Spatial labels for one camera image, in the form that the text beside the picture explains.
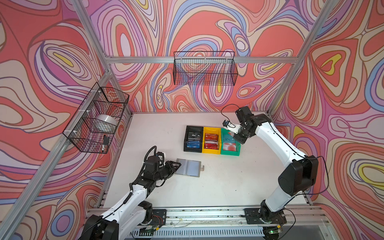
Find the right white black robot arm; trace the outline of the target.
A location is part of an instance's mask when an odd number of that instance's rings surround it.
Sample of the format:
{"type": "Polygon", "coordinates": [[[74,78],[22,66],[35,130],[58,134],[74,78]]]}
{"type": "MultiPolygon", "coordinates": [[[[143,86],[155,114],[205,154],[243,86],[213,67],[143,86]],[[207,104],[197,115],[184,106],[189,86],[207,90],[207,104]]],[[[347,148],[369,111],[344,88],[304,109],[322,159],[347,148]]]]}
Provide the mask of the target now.
{"type": "Polygon", "coordinates": [[[263,140],[284,166],[278,177],[278,187],[261,203],[260,216],[267,218],[280,212],[299,193],[316,183],[319,160],[308,156],[289,142],[265,114],[254,115],[249,107],[235,111],[238,125],[229,127],[234,139],[244,144],[254,136],[263,140]]]}

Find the yellow plastic bin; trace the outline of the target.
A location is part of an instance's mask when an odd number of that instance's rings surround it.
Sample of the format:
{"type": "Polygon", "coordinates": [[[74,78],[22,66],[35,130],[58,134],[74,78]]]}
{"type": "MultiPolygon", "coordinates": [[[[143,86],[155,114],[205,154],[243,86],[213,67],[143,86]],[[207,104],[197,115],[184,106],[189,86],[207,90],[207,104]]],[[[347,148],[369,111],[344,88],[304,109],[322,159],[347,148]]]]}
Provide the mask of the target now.
{"type": "Polygon", "coordinates": [[[204,127],[202,153],[219,155],[221,144],[221,128],[204,127]]]}

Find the green plastic bin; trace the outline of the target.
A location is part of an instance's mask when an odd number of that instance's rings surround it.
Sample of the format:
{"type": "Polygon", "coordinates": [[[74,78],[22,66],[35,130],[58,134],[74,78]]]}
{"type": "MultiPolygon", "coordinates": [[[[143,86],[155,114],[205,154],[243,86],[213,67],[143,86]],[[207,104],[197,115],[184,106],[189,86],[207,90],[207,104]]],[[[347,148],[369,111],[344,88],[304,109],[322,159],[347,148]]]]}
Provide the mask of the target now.
{"type": "Polygon", "coordinates": [[[234,133],[221,128],[221,155],[239,156],[241,144],[234,139],[234,133]]]}

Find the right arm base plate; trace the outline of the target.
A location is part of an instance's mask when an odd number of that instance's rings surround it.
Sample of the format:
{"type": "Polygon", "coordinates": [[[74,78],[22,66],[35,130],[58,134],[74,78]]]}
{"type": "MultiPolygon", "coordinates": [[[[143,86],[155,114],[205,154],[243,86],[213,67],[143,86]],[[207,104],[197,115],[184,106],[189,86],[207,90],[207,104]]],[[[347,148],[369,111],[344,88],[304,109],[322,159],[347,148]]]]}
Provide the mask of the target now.
{"type": "Polygon", "coordinates": [[[243,217],[249,225],[285,225],[287,223],[284,210],[271,212],[264,207],[245,208],[243,217]]]}

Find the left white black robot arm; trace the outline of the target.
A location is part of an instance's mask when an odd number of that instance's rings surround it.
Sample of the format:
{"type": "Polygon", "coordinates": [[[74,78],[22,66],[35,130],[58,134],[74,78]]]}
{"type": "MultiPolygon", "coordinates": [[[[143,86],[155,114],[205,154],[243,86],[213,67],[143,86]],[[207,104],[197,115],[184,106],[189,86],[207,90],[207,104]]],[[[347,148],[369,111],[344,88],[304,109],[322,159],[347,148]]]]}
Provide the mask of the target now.
{"type": "Polygon", "coordinates": [[[147,202],[151,192],[166,182],[182,166],[165,161],[163,153],[146,157],[137,178],[129,184],[129,192],[100,216],[92,215],[85,223],[79,240],[124,240],[134,228],[152,221],[153,206],[147,202]]]}

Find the pink white circle card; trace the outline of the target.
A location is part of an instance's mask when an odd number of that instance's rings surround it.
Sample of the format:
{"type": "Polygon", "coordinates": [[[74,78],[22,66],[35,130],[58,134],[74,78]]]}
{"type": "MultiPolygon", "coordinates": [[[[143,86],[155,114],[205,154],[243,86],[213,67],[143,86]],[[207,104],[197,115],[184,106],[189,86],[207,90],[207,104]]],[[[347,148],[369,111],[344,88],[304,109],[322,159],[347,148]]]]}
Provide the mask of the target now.
{"type": "Polygon", "coordinates": [[[237,145],[236,145],[236,143],[223,143],[222,150],[223,151],[229,151],[229,152],[236,152],[237,151],[237,145]]]}

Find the black plastic bin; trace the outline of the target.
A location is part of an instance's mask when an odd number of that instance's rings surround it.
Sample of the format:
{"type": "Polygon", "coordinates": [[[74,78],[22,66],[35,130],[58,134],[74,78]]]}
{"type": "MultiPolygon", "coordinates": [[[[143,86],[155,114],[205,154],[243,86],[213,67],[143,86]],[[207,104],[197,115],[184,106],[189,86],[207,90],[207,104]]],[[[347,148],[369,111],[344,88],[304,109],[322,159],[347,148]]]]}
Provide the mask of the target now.
{"type": "Polygon", "coordinates": [[[186,126],[184,137],[184,152],[202,153],[203,151],[203,133],[201,126],[186,126]]]}

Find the aluminium front rail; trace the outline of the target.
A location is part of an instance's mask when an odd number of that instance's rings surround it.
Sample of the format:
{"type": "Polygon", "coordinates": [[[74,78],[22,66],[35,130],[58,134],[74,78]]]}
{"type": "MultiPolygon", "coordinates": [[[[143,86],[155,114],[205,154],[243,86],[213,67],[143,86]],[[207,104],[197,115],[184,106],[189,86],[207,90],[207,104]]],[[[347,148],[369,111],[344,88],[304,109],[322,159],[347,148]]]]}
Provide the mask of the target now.
{"type": "MultiPolygon", "coordinates": [[[[164,228],[183,227],[242,227],[248,226],[243,217],[244,209],[251,206],[229,207],[185,207],[165,208],[167,210],[164,228]]],[[[314,205],[287,205],[284,210],[287,219],[286,226],[322,226],[330,225],[325,211],[314,205]]]]}

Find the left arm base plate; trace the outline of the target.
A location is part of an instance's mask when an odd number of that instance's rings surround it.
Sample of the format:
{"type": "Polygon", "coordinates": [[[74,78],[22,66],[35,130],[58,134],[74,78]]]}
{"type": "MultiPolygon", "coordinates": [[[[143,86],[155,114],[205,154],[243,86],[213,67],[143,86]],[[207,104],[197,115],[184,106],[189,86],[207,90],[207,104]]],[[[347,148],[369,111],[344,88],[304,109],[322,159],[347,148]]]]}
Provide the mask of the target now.
{"type": "Polygon", "coordinates": [[[154,209],[150,215],[150,218],[145,217],[141,226],[163,226],[166,224],[167,210],[166,209],[154,209]]]}

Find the silver tape roll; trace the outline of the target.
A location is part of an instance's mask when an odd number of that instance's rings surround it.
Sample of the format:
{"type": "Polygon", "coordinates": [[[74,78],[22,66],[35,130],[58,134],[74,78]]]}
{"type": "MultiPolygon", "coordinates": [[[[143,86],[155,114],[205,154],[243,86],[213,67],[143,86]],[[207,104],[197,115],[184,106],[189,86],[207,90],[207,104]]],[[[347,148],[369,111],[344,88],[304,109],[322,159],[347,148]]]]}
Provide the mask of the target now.
{"type": "Polygon", "coordinates": [[[117,125],[117,120],[110,115],[101,114],[95,120],[95,128],[101,133],[113,134],[117,125]]]}

